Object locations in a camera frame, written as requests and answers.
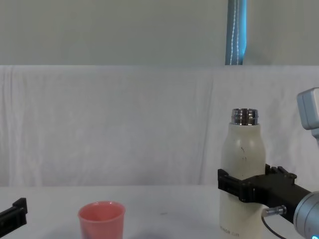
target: black bracket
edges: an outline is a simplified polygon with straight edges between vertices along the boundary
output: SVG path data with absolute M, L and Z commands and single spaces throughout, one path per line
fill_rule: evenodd
M 245 180 L 231 177 L 225 170 L 218 170 L 218 188 L 230 193 L 243 203 L 259 203 L 267 207 L 284 205 L 287 213 L 282 215 L 293 223 L 298 203 L 310 191 L 295 184 L 297 176 L 283 167 L 266 164 L 265 174 Z
M 26 224 L 26 198 L 20 198 L 12 207 L 0 213 L 0 238 Z

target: black cable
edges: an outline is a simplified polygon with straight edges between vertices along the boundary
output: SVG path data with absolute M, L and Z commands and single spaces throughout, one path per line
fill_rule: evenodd
M 265 218 L 264 218 L 263 216 L 261 216 L 261 220 L 263 221 L 263 224 L 265 225 L 265 227 L 266 227 L 272 234 L 274 234 L 275 236 L 277 236 L 277 237 L 279 237 L 279 238 L 281 238 L 281 239 L 286 239 L 285 237 L 279 235 L 277 232 L 275 232 L 274 230 L 272 230 L 272 229 L 270 228 L 270 226 L 268 226 L 268 224 L 266 223 Z

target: gray wall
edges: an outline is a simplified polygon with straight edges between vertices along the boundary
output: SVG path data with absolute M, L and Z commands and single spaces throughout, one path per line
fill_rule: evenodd
M 225 0 L 1 0 L 1 64 L 223 65 Z
M 247 0 L 244 64 L 319 65 L 318 0 Z

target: cup rim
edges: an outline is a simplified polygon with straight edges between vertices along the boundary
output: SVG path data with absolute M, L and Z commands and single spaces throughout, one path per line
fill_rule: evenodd
M 86 209 L 86 208 L 89 208 L 89 207 L 91 207 L 91 206 L 94 206 L 94 205 L 96 205 L 96 204 L 114 204 L 114 205 L 116 205 L 116 206 L 118 206 L 118 207 L 121 208 L 122 213 L 119 214 L 118 216 L 112 218 L 112 219 L 108 219 L 108 220 L 104 220 L 104 221 L 88 220 L 88 219 L 85 219 L 85 218 L 83 218 L 83 217 L 80 216 L 80 213 L 81 213 L 82 210 L 84 210 L 84 209 Z M 87 222 L 87 223 L 109 223 L 109 222 L 115 221 L 115 220 L 117 220 L 118 218 L 122 217 L 122 216 L 125 214 L 125 211 L 126 211 L 125 207 L 124 207 L 121 203 L 119 203 L 119 202 L 115 202 L 115 201 L 97 201 L 97 202 L 89 203 L 89 204 L 83 206 L 82 208 L 80 208 L 80 210 L 79 210 L 79 212 L 78 212 L 78 218 L 79 218 L 81 221 L 84 221 L 84 222 Z

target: metal bottle cap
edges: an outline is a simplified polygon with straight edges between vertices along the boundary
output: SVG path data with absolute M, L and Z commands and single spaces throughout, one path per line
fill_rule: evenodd
M 257 125 L 258 110 L 255 109 L 233 109 L 231 123 L 237 125 Z

